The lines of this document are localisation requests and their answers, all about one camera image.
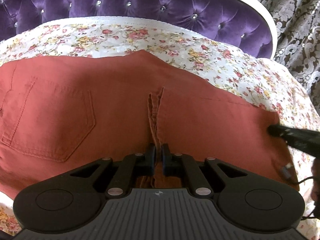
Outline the rust red pants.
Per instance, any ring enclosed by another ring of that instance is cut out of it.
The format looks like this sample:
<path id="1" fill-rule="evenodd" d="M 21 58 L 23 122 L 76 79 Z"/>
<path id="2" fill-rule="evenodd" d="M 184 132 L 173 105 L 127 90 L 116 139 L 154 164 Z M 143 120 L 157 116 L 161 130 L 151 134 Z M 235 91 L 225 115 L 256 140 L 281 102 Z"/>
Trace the rust red pants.
<path id="1" fill-rule="evenodd" d="M 149 144 L 197 161 L 220 159 L 294 185 L 285 142 L 268 134 L 276 112 L 254 106 L 140 50 L 92 59 L 43 56 L 1 66 L 1 191 Z"/>

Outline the floral quilted bedspread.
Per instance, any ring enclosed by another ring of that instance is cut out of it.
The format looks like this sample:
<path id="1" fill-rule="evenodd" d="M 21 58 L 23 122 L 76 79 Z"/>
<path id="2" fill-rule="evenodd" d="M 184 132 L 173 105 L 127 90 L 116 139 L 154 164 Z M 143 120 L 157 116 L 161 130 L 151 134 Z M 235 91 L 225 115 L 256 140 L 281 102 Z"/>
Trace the floral quilted bedspread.
<path id="1" fill-rule="evenodd" d="M 43 56 L 99 59 L 146 51 L 248 103 L 276 112 L 285 126 L 319 130 L 319 115 L 286 67 L 187 29 L 154 20 L 88 17 L 51 21 L 1 42 L 1 66 Z M 288 148 L 287 179 L 307 206 L 319 202 L 319 160 Z"/>

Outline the brown silver damask curtain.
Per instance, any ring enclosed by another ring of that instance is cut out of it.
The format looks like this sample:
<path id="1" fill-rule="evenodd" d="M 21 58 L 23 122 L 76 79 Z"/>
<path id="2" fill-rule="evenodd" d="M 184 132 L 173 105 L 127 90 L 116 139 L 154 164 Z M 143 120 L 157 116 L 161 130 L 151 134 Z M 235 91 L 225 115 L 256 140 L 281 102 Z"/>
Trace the brown silver damask curtain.
<path id="1" fill-rule="evenodd" d="M 319 0 L 258 0 L 278 32 L 274 60 L 286 66 L 319 110 Z"/>

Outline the purple tufted velvet headboard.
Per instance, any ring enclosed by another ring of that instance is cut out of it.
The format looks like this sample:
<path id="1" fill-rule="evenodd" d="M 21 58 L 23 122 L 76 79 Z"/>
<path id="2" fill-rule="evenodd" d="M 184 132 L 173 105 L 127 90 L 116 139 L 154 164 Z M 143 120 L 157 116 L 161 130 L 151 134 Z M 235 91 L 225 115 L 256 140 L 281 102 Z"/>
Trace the purple tufted velvet headboard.
<path id="1" fill-rule="evenodd" d="M 127 16 L 167 22 L 273 58 L 277 29 L 258 0 L 1 0 L 1 39 L 45 22 L 89 16 Z"/>

